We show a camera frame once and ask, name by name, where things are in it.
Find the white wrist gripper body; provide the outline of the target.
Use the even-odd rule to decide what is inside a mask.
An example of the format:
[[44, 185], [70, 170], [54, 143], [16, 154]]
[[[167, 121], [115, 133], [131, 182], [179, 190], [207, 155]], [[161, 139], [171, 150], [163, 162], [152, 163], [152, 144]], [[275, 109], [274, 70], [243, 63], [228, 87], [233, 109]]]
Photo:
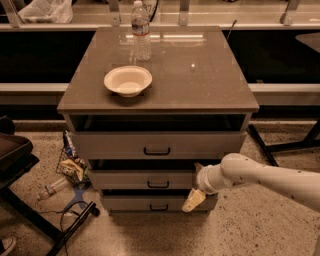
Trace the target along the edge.
[[226, 188], [230, 181], [223, 176], [220, 165], [203, 166], [200, 171], [196, 171], [197, 187], [206, 195], [218, 193]]

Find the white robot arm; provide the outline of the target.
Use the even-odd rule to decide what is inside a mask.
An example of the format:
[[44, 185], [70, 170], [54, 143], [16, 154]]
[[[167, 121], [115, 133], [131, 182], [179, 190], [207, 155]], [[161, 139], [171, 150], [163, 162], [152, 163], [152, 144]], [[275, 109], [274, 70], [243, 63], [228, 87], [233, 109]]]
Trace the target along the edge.
[[195, 164], [196, 187], [192, 188], [182, 210], [191, 212], [208, 195], [225, 188], [258, 184], [317, 212], [320, 211], [320, 174], [260, 164], [239, 153], [224, 156], [220, 164]]

